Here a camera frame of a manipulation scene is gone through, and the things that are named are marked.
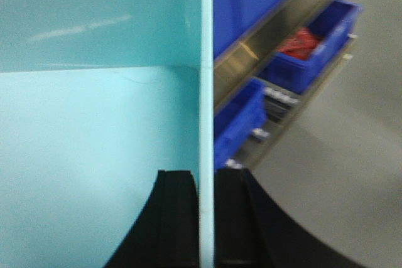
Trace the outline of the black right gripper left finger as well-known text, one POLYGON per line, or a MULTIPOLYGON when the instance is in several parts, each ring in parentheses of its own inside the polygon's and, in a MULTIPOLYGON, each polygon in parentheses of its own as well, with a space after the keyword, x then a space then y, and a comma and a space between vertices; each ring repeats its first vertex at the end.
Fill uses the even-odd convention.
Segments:
POLYGON ((190 171, 159 170, 139 217, 105 266, 200 266, 198 197, 190 171))

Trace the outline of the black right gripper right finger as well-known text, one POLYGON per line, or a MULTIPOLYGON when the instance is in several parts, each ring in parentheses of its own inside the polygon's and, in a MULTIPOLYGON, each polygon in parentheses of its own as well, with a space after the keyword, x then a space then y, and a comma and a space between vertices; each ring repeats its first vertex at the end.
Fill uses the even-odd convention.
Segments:
POLYGON ((274 203, 265 215, 253 205, 244 173, 215 173, 216 267, 338 267, 338 255, 274 203))

